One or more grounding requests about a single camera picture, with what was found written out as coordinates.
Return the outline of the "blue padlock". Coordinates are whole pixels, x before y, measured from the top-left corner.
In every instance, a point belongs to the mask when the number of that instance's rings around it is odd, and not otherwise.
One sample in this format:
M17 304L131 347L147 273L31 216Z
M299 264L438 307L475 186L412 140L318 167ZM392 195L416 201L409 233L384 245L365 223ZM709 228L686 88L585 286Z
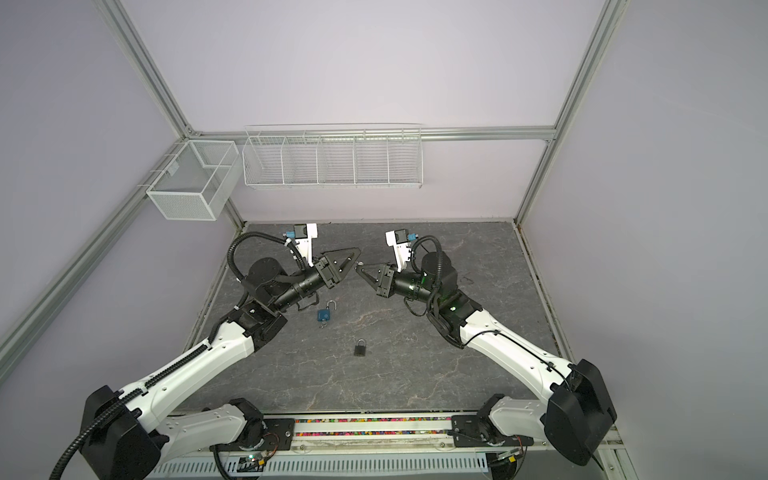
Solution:
M333 299L329 300L324 308L317 311L317 322L320 325L321 322L330 322L332 313L337 310L337 302Z

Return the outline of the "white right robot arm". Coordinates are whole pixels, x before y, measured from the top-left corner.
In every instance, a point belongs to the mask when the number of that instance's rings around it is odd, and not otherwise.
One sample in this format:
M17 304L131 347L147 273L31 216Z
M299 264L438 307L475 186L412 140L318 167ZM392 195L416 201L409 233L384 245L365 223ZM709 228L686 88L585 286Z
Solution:
M355 270L381 297L424 303L427 319L449 344L483 354L534 394L534 404L525 409L505 395L489 399L477 413L480 438L497 444L521 435L547 441L573 464L593 459L617 420L596 365L561 358L504 326L460 289L445 253L428 253L415 271L363 263Z

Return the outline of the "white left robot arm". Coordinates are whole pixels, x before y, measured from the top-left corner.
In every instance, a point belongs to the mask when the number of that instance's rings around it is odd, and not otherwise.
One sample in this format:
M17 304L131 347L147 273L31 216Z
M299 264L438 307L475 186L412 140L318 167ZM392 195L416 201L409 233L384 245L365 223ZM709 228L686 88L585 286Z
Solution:
M320 289L332 289L353 270L358 248L323 253L313 266L289 275L274 258L252 264L241 284L246 301L209 335L166 366L86 400L81 432L56 464L80 453L100 479L143 479L159 464L198 449L229 445L259 449L269 435L261 411L244 398L200 413L174 416L193 393L231 365L266 346L286 325L285 311Z

